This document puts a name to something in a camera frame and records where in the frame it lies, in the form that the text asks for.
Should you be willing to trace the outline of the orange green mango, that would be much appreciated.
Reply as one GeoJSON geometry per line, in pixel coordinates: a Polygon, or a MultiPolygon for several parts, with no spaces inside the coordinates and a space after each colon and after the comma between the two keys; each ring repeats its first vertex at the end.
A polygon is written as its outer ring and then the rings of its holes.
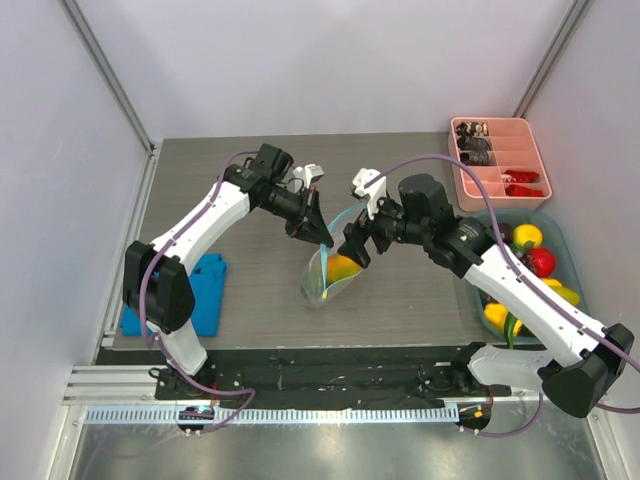
{"type": "Polygon", "coordinates": [[[361,267],[346,256],[334,254],[327,259],[326,278],[328,284],[357,275],[361,267]]]}

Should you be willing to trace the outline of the clear zip top bag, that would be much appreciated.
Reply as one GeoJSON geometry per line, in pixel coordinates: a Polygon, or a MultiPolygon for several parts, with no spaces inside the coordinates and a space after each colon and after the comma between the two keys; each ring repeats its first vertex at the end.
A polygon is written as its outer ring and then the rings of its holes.
{"type": "Polygon", "coordinates": [[[360,274],[362,268],[357,275],[353,275],[333,284],[328,284],[326,278],[328,257],[334,254],[339,254],[338,248],[344,242],[344,227],[359,215],[363,210],[363,207],[364,205],[361,203],[352,205],[340,212],[328,224],[328,229],[332,234],[334,245],[332,247],[321,245],[312,255],[301,275],[300,294],[302,303],[306,307],[320,308],[326,305],[360,274]]]}

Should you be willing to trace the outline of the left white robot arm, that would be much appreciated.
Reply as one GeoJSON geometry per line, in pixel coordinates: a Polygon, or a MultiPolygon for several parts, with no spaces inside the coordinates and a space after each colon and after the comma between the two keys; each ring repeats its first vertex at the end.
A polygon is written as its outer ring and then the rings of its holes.
{"type": "Polygon", "coordinates": [[[232,155],[211,190],[175,226],[149,243],[136,240],[125,252],[122,299],[138,317],[145,340],[157,335],[179,388],[205,397],[213,375],[191,317],[195,308],[189,276],[209,248],[235,223],[261,209],[284,220],[286,234],[330,246],[317,182],[317,164],[297,167],[292,156],[270,144],[232,155]]]}

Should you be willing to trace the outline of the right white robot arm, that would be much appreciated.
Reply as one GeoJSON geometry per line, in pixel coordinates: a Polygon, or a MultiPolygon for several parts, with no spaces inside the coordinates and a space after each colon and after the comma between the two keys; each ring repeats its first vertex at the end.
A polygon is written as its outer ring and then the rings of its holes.
{"type": "Polygon", "coordinates": [[[477,393],[504,385],[544,394],[556,407],[586,417],[621,375],[634,342],[629,329],[584,314],[528,270],[475,218],[456,215],[444,187],[429,174],[403,179],[400,199],[389,197],[386,178],[361,169],[351,193],[366,206],[343,233],[338,252],[360,267],[393,243],[416,245],[437,265],[487,293],[523,322],[540,351],[473,344],[451,371],[457,391],[477,393]]]}

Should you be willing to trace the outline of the blue folded cloth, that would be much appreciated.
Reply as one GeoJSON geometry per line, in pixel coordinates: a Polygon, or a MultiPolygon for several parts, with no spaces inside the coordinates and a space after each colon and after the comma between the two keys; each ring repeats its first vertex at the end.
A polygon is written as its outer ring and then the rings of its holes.
{"type": "Polygon", "coordinates": [[[219,253],[207,253],[194,267],[189,281],[195,297],[192,323],[199,337],[216,337],[227,273],[219,253]]]}

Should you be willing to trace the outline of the black parts in tray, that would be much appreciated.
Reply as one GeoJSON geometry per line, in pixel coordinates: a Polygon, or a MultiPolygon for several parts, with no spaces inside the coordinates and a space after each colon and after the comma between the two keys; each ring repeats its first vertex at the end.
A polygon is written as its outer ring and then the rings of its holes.
{"type": "Polygon", "coordinates": [[[489,125],[486,122],[462,121],[455,128],[460,161],[468,166],[485,167],[490,164],[489,125]]]}

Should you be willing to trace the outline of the red clips in tray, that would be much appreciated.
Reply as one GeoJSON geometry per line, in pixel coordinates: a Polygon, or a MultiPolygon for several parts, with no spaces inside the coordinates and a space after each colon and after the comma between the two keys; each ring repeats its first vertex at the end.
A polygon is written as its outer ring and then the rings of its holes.
{"type": "Polygon", "coordinates": [[[505,170],[501,173],[501,180],[508,197],[541,198],[545,196],[540,187],[540,175],[535,171],[505,170]]]}

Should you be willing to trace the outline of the pink compartment tray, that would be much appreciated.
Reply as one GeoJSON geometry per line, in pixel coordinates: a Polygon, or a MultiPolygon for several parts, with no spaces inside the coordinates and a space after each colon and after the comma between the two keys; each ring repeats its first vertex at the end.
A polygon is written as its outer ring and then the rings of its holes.
{"type": "Polygon", "coordinates": [[[495,208],[536,209],[552,196],[550,181],[541,159],[529,123],[521,118],[507,117],[455,117],[450,121],[449,155],[467,168],[453,167],[456,196],[459,206],[467,212],[485,207],[485,190],[495,208]],[[460,161],[454,128],[462,121],[486,122],[489,125],[490,164],[485,167],[468,166],[460,161]],[[508,197],[501,173],[505,170],[535,171],[540,175],[541,198],[508,197]]]}

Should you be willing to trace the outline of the yellow bell pepper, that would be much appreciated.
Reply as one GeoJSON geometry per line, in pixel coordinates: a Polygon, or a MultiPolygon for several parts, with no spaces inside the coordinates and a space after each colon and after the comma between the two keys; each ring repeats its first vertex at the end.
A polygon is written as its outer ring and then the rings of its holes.
{"type": "Polygon", "coordinates": [[[524,248],[537,248],[542,245],[544,235],[542,231],[533,224],[520,224],[513,230],[513,244],[524,248]]]}

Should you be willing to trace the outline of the green chili pepper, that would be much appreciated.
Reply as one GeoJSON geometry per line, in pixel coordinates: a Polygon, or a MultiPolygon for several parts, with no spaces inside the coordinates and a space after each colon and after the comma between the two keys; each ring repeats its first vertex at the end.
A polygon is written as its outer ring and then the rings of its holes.
{"type": "Polygon", "coordinates": [[[513,349],[515,347],[514,339],[521,328],[521,321],[509,312],[505,318],[503,326],[503,336],[509,349],[513,349]]]}

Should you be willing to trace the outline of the blue fruit bin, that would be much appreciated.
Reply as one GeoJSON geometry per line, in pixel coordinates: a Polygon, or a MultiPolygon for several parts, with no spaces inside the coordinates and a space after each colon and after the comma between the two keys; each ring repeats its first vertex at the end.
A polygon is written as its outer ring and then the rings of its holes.
{"type": "MultiPolygon", "coordinates": [[[[577,309],[589,314],[586,301],[584,299],[583,289],[575,270],[573,258],[569,247],[565,241],[564,235],[557,222],[548,215],[537,210],[503,208],[496,210],[496,218],[498,223],[508,223],[513,229],[520,224],[536,225],[544,235],[542,247],[551,250],[556,257],[556,268],[549,278],[560,281],[565,287],[575,291],[581,297],[580,304],[577,309]]],[[[493,303],[493,300],[482,290],[478,288],[472,289],[477,314],[482,326],[497,339],[503,342],[504,336],[498,335],[484,319],[484,307],[487,303],[493,303]]]]}

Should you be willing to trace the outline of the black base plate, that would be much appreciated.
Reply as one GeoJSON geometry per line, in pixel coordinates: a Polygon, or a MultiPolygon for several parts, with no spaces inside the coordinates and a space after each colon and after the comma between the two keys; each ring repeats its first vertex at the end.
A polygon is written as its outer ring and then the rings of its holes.
{"type": "Polygon", "coordinates": [[[213,400],[237,408],[245,389],[254,409],[342,410],[409,408],[442,399],[507,397],[508,386],[486,387],[463,369],[456,346],[213,350],[207,387],[213,400]]]}

